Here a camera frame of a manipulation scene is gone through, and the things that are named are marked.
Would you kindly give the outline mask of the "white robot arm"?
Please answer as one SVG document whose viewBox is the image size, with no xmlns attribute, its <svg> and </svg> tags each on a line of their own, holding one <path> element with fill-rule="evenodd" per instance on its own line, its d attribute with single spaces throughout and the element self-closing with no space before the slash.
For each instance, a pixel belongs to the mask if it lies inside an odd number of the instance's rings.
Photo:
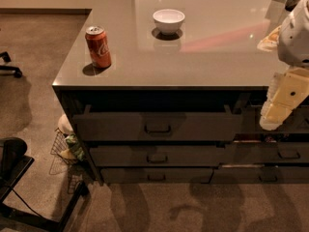
<svg viewBox="0 0 309 232">
<path fill-rule="evenodd" d="M 289 68 L 276 73 L 267 90 L 260 126 L 274 131 L 309 96 L 309 0 L 300 0 L 281 25 L 258 44 L 263 51 L 277 51 Z"/>
</svg>

